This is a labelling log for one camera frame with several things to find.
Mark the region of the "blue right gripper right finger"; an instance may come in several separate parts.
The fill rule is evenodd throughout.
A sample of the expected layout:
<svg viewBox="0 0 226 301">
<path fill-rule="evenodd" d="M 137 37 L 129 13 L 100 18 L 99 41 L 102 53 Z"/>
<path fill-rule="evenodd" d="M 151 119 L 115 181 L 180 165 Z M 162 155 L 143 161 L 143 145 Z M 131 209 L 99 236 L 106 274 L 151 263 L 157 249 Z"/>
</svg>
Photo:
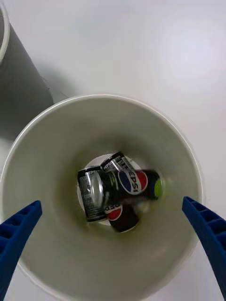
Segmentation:
<svg viewBox="0 0 226 301">
<path fill-rule="evenodd" d="M 226 297 L 226 221 L 190 197 L 183 198 L 182 211 L 196 232 Z"/>
</svg>

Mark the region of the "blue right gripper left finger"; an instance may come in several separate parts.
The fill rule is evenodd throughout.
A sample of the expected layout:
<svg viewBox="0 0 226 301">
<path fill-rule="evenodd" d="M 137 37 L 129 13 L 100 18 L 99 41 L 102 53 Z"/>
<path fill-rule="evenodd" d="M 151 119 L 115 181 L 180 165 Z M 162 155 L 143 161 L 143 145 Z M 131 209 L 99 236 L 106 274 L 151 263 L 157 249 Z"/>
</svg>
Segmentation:
<svg viewBox="0 0 226 301">
<path fill-rule="evenodd" d="M 41 215 L 41 202 L 36 200 L 0 225 L 0 300 L 5 298 L 21 253 Z"/>
</svg>

